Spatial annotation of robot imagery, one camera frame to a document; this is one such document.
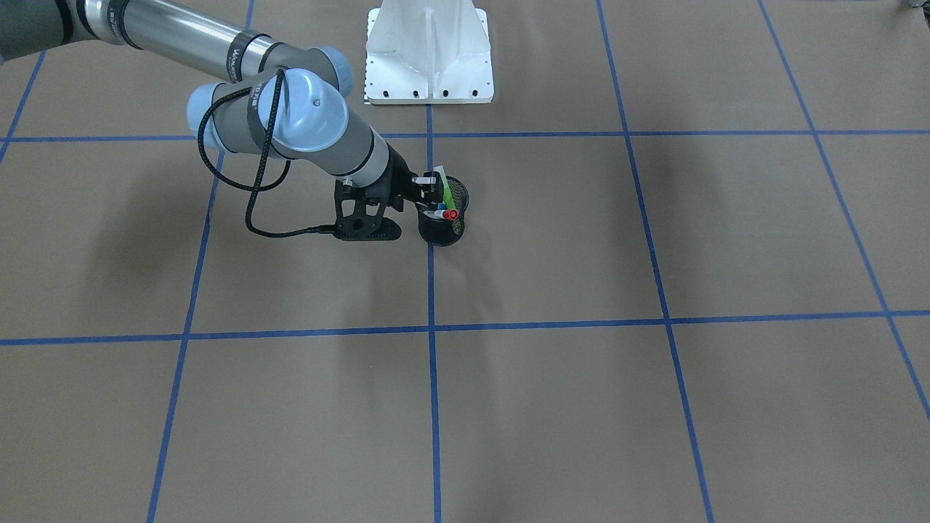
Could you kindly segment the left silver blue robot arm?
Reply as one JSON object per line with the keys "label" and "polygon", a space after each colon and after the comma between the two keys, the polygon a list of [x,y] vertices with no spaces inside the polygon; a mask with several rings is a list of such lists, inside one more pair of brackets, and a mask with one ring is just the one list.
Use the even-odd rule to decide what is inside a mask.
{"label": "left silver blue robot arm", "polygon": [[379,219],[386,206],[401,211],[407,202],[431,221],[461,215],[444,174],[416,175],[349,108],[352,70],[339,50],[297,49],[172,1],[2,3],[4,62],[82,41],[129,46],[216,77],[190,96],[190,126],[201,151],[259,156],[249,185],[209,164],[220,182],[248,192],[252,203],[277,187],[264,179],[268,160],[276,158],[311,162],[335,179],[340,230],[359,219],[368,231],[369,208]]}

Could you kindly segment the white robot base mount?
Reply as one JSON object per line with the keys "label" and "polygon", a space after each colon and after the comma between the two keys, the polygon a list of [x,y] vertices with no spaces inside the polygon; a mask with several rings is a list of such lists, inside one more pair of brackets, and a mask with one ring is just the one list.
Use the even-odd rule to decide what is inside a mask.
{"label": "white robot base mount", "polygon": [[366,19],[366,103],[489,104],[495,99],[488,14],[474,2],[384,1]]}

